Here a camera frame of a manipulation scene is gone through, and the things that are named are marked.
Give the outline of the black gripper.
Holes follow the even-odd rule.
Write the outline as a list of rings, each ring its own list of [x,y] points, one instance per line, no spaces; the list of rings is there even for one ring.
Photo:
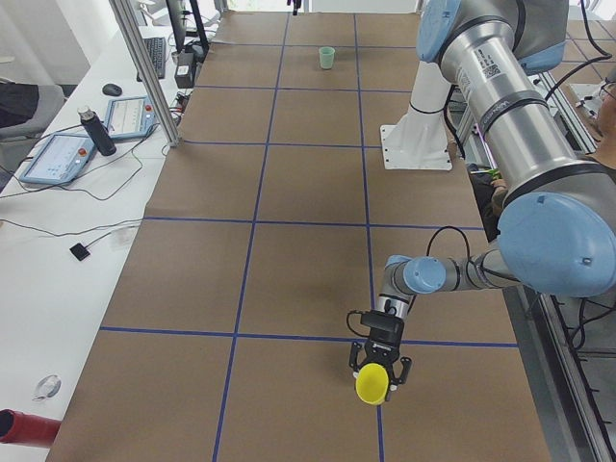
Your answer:
[[[406,383],[412,368],[410,357],[400,357],[400,342],[400,332],[372,331],[364,345],[353,342],[350,347],[348,366],[354,379],[359,377],[364,365],[375,363],[385,368],[389,379],[386,402],[390,400],[392,392]],[[362,359],[360,354],[364,351],[366,357]]]

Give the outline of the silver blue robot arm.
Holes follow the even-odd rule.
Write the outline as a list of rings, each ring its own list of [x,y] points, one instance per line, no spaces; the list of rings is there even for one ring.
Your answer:
[[[577,156],[530,76],[563,58],[564,1],[431,1],[417,40],[420,69],[409,110],[382,127],[382,146],[413,169],[444,146],[439,124],[459,88],[508,186],[499,235],[478,255],[389,257],[369,328],[349,364],[357,396],[378,405],[402,385],[399,352],[416,295],[526,285],[540,293],[603,295],[615,286],[615,184]]]

